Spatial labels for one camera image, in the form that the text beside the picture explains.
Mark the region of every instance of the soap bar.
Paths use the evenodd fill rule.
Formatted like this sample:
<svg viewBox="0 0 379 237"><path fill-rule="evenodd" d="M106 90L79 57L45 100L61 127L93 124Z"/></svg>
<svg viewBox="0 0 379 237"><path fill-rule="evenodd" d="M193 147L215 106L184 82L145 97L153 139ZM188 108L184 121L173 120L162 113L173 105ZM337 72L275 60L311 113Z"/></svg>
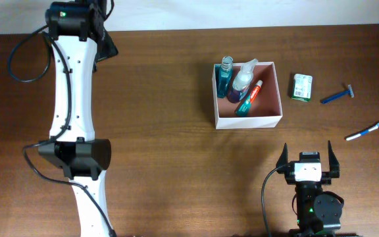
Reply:
<svg viewBox="0 0 379 237"><path fill-rule="evenodd" d="M308 102L311 100L313 77L303 74L295 74L293 77L292 99Z"/></svg>

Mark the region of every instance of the blue and white toothbrush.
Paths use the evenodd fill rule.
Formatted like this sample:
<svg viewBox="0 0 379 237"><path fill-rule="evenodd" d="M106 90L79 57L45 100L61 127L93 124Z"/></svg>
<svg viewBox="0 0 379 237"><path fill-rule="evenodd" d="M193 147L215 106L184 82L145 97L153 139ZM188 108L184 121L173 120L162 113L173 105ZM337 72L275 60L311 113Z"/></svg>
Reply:
<svg viewBox="0 0 379 237"><path fill-rule="evenodd" d="M365 135L365 134L367 134L367 133L369 133L369 132L372 132L372 131L374 131L374 130L377 130L378 128L379 128L379 123L375 124L372 128L368 128L368 129L366 129L366 130L364 130L364 131L362 131L362 132L359 132L359 133L357 133L357 134L355 134L355 135L348 136L348 137L346 138L346 141L350 141L350 140L353 140L353 139L358 138L358 137L360 137L360 136L363 136L363 135Z"/></svg>

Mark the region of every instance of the open box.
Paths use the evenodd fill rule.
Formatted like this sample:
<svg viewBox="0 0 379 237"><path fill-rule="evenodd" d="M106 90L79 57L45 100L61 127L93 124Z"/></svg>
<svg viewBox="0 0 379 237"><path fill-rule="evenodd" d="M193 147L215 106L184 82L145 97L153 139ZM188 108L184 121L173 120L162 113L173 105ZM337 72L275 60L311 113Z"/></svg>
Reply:
<svg viewBox="0 0 379 237"><path fill-rule="evenodd" d="M234 63L232 78L229 87L232 86L236 75L243 63ZM254 68L254 78L250 91L255 84L263 81L261 90L254 100L247 117L238 117L235 110L240 103L230 103L227 97L221 99L217 97L216 82L220 64L215 64L213 68L213 99L215 102L216 129L235 128L274 128L283 117L282 103L280 102L279 87L277 84L276 69L273 62L257 63Z"/></svg>

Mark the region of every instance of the white arm segment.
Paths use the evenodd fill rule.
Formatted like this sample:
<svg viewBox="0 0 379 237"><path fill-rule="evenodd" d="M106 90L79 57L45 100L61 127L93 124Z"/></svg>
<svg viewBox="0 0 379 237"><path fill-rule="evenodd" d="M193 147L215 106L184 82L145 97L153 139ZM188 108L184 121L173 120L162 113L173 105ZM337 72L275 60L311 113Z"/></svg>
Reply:
<svg viewBox="0 0 379 237"><path fill-rule="evenodd" d="M97 44L92 39L82 42L78 36L59 36L56 41L63 53L71 79L71 130L67 130L58 142L76 142L84 138L86 142L95 139L95 130L91 119L91 74L97 53ZM56 65L55 114L53 116L50 136L56 136L65 124L67 112L66 77L64 66L57 51L54 49Z"/></svg>
<svg viewBox="0 0 379 237"><path fill-rule="evenodd" d="M95 139L93 121L91 119L91 74L97 53L97 44L92 39L82 42L78 36L59 36L55 41L61 50L70 73L72 92L71 129L67 130L58 142L76 142L77 138L84 138L86 142ZM66 77L63 72L64 66L57 51L54 49L56 64L56 92L55 92L55 114L53 117L50 136L56 136L65 124L67 114L67 87ZM105 197L105 174L102 171L97 180L91 177L75 176L71 182L77 182L88 187L100 208L108 218ZM109 237L107 225L91 202L90 198L78 187L73 186L76 195L78 215L81 224L81 237Z"/></svg>
<svg viewBox="0 0 379 237"><path fill-rule="evenodd" d="M102 171L96 181L93 181L91 177L74 177L74 180L70 181L87 186L89 193L99 204L100 208L102 208L106 218L108 218L105 196L105 175L106 171ZM80 217L82 232L81 237L109 237L109 230L105 220L103 220L96 206L90 201L90 198L87 197L81 188L73 186L72 189L74 190L77 200L78 216Z"/></svg>

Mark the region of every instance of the plastic bottle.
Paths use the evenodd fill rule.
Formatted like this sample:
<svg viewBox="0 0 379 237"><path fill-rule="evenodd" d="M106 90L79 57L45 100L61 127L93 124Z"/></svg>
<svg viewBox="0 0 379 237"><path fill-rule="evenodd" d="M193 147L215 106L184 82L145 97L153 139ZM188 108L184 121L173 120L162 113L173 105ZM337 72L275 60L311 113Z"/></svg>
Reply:
<svg viewBox="0 0 379 237"><path fill-rule="evenodd" d="M233 58L225 56L218 71L217 97L224 98L229 90L229 82L233 71Z"/></svg>
<svg viewBox="0 0 379 237"><path fill-rule="evenodd" d="M232 88L230 88L228 93L228 100L231 103L238 103L247 95L249 85L254 77L254 67L257 63L258 60L253 59L241 66L241 70L236 75Z"/></svg>

